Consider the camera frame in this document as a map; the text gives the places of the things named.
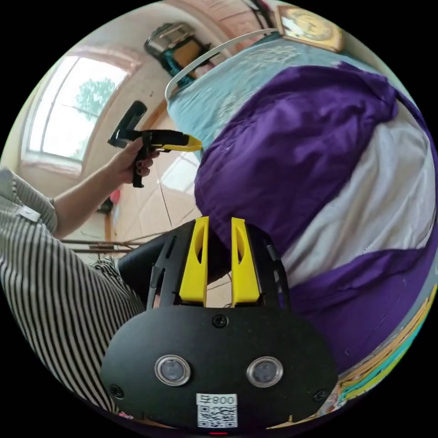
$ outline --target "hand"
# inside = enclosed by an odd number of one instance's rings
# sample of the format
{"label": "hand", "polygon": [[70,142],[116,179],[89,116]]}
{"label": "hand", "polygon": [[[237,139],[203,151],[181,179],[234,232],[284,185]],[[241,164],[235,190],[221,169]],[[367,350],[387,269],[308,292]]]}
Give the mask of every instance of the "hand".
{"label": "hand", "polygon": [[[111,178],[115,178],[118,185],[132,184],[132,168],[138,151],[143,146],[141,138],[128,144],[124,149],[118,152],[112,160],[107,164],[106,170]],[[153,164],[153,159],[160,155],[159,152],[152,152],[145,160],[137,163],[137,173],[142,177],[149,175],[150,167]]]}

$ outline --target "fisheye lens view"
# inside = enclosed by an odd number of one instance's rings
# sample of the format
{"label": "fisheye lens view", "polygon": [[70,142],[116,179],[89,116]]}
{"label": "fisheye lens view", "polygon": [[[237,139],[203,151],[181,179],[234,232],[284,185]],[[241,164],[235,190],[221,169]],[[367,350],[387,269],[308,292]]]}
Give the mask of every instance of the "fisheye lens view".
{"label": "fisheye lens view", "polygon": [[162,0],[84,35],[0,160],[0,288],[48,375],[146,436],[355,408],[438,284],[437,150],[396,74],[276,0]]}

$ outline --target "yellow plastic clip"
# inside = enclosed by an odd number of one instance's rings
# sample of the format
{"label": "yellow plastic clip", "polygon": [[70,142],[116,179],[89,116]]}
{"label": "yellow plastic clip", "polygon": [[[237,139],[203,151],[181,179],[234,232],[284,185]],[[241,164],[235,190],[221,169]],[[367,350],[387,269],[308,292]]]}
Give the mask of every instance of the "yellow plastic clip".
{"label": "yellow plastic clip", "polygon": [[231,306],[260,297],[251,247],[243,219],[231,218]]}
{"label": "yellow plastic clip", "polygon": [[186,266],[182,276],[179,296],[186,302],[207,301],[209,217],[197,218],[188,250]]}
{"label": "yellow plastic clip", "polygon": [[168,149],[170,151],[181,151],[181,152],[196,152],[202,150],[202,142],[195,137],[188,136],[188,143],[185,146],[181,145],[153,145],[160,149]]}

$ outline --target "window frame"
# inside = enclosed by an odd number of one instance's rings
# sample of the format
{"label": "window frame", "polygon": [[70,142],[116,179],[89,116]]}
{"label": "window frame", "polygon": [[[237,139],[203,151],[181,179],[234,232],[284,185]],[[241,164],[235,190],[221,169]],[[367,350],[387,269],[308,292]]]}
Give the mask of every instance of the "window frame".
{"label": "window frame", "polygon": [[[62,82],[60,83],[55,96],[53,98],[53,101],[51,103],[49,112],[47,114],[46,120],[45,120],[45,124],[44,124],[44,128],[43,128],[43,132],[42,132],[42,140],[41,140],[41,144],[40,144],[40,149],[38,151],[33,151],[30,149],[30,139],[31,139],[31,135],[32,135],[32,130],[35,124],[35,116],[37,114],[37,111],[40,107],[40,104],[42,102],[42,98],[44,96],[44,94],[47,91],[48,86],[50,85],[51,81],[53,80],[53,77],[55,76],[55,74],[57,73],[58,69],[60,68],[62,62],[64,61],[65,58],[67,57],[76,57],[76,61],[74,62],[74,64],[70,67],[70,69],[68,70],[67,74],[64,76],[64,78],[62,79]],[[77,63],[81,60],[81,59],[91,59],[94,61],[98,61],[98,62],[103,62],[106,63],[108,65],[114,65],[112,62],[108,62],[106,60],[102,60],[99,59],[98,57],[93,56],[93,53],[66,53],[54,66],[53,66],[53,70],[50,72],[50,74],[48,75],[47,79],[43,78],[42,81],[43,83],[41,83],[40,85],[37,85],[37,87],[39,88],[36,92],[35,97],[33,98],[33,102],[29,108],[29,111],[26,115],[26,121],[24,123],[24,129],[23,129],[23,135],[22,135],[22,144],[24,146],[23,148],[23,152],[25,154],[25,157],[36,157],[37,160],[39,162],[42,163],[46,163],[49,165],[53,165],[55,164],[55,162],[58,162],[59,165],[71,165],[73,167],[80,167],[81,168],[81,172],[83,170],[83,166],[85,161],[87,160],[88,157],[88,152],[90,149],[90,145],[93,142],[93,139],[95,137],[95,133],[98,130],[101,120],[103,119],[103,117],[105,116],[109,106],[111,105],[111,103],[114,101],[114,99],[116,98],[119,90],[122,88],[122,86],[125,84],[125,82],[129,79],[129,77],[132,75],[133,72],[127,70],[126,68],[122,68],[119,67],[117,65],[115,65],[115,67],[120,68],[121,70],[125,71],[126,75],[123,78],[123,80],[116,86],[114,92],[111,94],[110,98],[108,99],[108,102],[105,104],[105,106],[103,107],[102,111],[100,112],[99,115],[93,114],[93,113],[89,113],[87,111],[84,111],[82,109],[76,108],[76,107],[71,107],[68,106],[70,108],[74,108],[79,112],[83,112],[83,113],[88,113],[91,114],[92,116],[94,116],[96,118],[96,122],[94,124],[93,130],[91,131],[87,146],[85,148],[84,154],[82,159],[76,159],[76,158],[71,158],[71,157],[66,157],[66,156],[62,156],[62,155],[57,155],[57,154],[53,154],[51,152],[45,152],[43,150],[43,146],[44,146],[44,139],[45,139],[45,135],[46,135],[46,131],[47,131],[47,126],[49,124],[50,121],[50,116],[53,112],[53,108],[55,106],[56,103],[56,99],[58,98],[59,94],[61,93],[61,90],[65,84],[65,82],[67,81],[68,77],[70,76],[70,73],[72,72],[72,70],[74,69],[74,67],[77,65]]]}

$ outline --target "person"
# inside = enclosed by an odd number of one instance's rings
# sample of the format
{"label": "person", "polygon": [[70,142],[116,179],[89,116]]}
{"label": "person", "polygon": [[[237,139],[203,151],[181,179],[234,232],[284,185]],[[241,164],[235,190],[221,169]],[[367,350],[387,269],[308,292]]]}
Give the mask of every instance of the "person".
{"label": "person", "polygon": [[[99,377],[102,358],[116,331],[143,312],[153,263],[165,235],[120,259],[87,265],[60,239],[79,228],[122,184],[142,146],[130,143],[96,173],[54,199],[7,168],[0,170],[0,284],[31,348],[70,391],[106,411],[119,409]],[[147,177],[158,153],[138,165]],[[230,271],[227,251],[210,233],[215,281]]]}

